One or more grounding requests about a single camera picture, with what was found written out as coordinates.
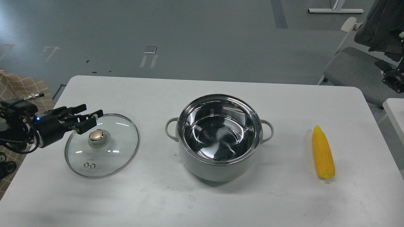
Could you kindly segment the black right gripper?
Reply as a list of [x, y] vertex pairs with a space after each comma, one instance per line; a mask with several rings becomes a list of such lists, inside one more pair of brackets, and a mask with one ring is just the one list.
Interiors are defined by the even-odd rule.
[[401, 58], [397, 67], [393, 67], [384, 60], [378, 60], [375, 65], [382, 71], [382, 82], [397, 93], [404, 92], [404, 58]]

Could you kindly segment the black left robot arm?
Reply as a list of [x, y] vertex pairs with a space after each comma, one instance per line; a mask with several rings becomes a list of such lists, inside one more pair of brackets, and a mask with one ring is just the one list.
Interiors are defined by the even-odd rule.
[[31, 103], [43, 97], [43, 93], [24, 98], [1, 101], [0, 140], [1, 146], [17, 154], [30, 154], [37, 148], [44, 148], [62, 139], [66, 132], [75, 131], [82, 135], [97, 125], [103, 110], [81, 115], [86, 105], [48, 110], [37, 116], [39, 108]]

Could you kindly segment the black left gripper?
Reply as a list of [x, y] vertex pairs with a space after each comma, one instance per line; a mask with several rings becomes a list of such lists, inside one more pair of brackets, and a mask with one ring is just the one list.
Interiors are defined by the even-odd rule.
[[66, 132], [74, 130], [82, 135], [97, 125], [97, 120], [104, 115], [102, 109], [86, 114], [76, 115], [87, 110], [85, 104], [67, 108], [66, 106], [46, 111], [44, 115], [34, 118], [34, 127], [39, 134], [38, 144], [44, 148], [63, 138]]

